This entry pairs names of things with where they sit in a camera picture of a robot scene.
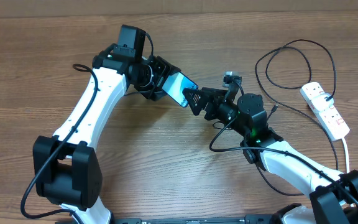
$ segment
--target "wall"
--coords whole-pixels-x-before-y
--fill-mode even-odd
[[[0,17],[358,10],[358,0],[0,0]]]

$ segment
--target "wooden surface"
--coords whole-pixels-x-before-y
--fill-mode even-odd
[[[299,38],[325,45],[337,66],[335,104],[351,128],[346,137],[351,168],[358,170],[358,11],[0,19],[0,223],[53,223],[67,217],[33,221],[20,214],[20,199],[34,176],[32,145],[38,135],[51,136],[63,124],[85,89],[90,76],[71,65],[91,65],[95,54],[117,41],[121,24],[147,30],[155,53],[199,86],[221,88],[223,71],[236,70],[248,93],[261,93],[254,66],[263,54]],[[313,81],[331,92],[333,73],[325,52],[311,44],[294,46],[309,58]],[[144,54],[149,52],[146,44]],[[270,75],[278,84],[302,85],[306,68],[300,55],[288,51],[272,62]],[[262,81],[276,99],[311,114],[298,90]],[[270,110],[273,104],[264,101]],[[293,202],[309,205],[306,197],[271,190],[241,152],[210,152],[217,133],[211,123],[168,97],[158,102],[123,98],[98,145],[104,204],[117,217],[141,218],[233,217],[272,213]],[[295,149],[334,167],[326,136],[304,117],[279,108],[269,124]],[[217,147],[237,146],[240,140],[228,131]],[[335,146],[343,171],[342,144]],[[279,177],[266,176],[278,188],[296,192]],[[35,192],[27,201],[30,213],[56,208]]]
[[[358,0],[0,0],[0,18],[358,10]]]

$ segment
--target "robotic arm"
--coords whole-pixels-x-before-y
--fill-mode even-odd
[[[239,148],[250,164],[257,164],[261,169],[279,175],[312,201],[313,210],[293,205],[275,214],[269,223],[358,223],[358,208],[343,210],[339,203],[353,201],[332,182],[322,178],[321,173],[299,159],[288,156],[288,153],[321,170],[346,188],[357,201],[358,171],[342,174],[294,150],[268,126],[262,96],[243,94],[234,104],[241,87],[241,77],[226,73],[223,82],[227,90],[198,90],[197,85],[184,77],[179,68],[163,58],[153,55],[148,59],[143,58],[146,36],[146,32],[139,28],[123,25],[118,43],[95,56],[92,66],[98,80],[96,98],[75,132],[62,145],[57,157],[37,179],[39,196],[75,212],[76,223],[114,223],[114,216],[99,197],[103,177],[96,158],[96,147],[114,106],[129,85],[133,84],[147,99],[159,100],[168,93],[181,106],[185,107],[188,103],[194,115],[205,110],[205,119],[222,121],[226,127],[231,127],[244,137]],[[83,96],[63,126],[51,138],[38,137],[33,147],[35,173],[61,146],[87,107],[94,89],[95,79],[91,77]],[[62,159],[71,159],[71,165],[59,163]]]

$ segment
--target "white power strip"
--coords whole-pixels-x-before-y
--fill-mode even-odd
[[[326,101],[330,94],[325,93],[317,82],[305,84],[300,89],[300,92],[320,124],[327,131],[329,138],[333,141],[342,139],[346,156],[346,172],[349,172],[349,154],[347,153],[344,137],[349,133],[350,129],[335,108],[334,99]]]

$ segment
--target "power socket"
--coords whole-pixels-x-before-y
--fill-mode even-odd
[[[331,140],[342,139],[349,133],[349,127],[334,106],[334,99],[326,101],[330,94],[325,93],[319,83],[307,83],[300,92]]]

